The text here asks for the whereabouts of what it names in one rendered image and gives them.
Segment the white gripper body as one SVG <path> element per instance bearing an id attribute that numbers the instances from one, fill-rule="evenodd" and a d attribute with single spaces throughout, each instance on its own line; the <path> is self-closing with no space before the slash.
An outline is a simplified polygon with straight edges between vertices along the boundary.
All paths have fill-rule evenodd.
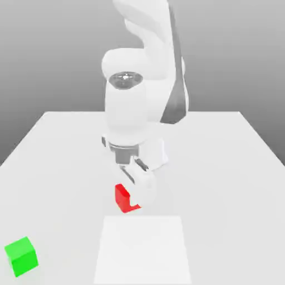
<path id="1" fill-rule="evenodd" d="M 156 198 L 157 187 L 154 173 L 138 157 L 131 157 L 130 164 L 120 167 L 124 174 L 124 186 L 130 194 L 131 205 L 145 207 Z"/>

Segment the small red cube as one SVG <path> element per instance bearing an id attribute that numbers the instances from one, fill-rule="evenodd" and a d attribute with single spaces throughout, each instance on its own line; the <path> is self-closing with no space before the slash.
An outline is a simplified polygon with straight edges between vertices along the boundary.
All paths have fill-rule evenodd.
<path id="1" fill-rule="evenodd" d="M 138 204 L 130 204 L 130 194 L 122 184 L 115 185 L 115 201 L 123 213 L 128 213 L 141 208 Z"/>

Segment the small green cube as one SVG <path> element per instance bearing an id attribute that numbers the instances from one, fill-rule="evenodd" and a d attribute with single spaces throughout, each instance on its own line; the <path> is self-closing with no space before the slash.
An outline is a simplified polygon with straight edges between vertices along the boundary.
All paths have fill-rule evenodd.
<path id="1" fill-rule="evenodd" d="M 4 251 L 15 277 L 19 277 L 38 266 L 35 248 L 28 237 L 23 237 L 6 245 Z"/>

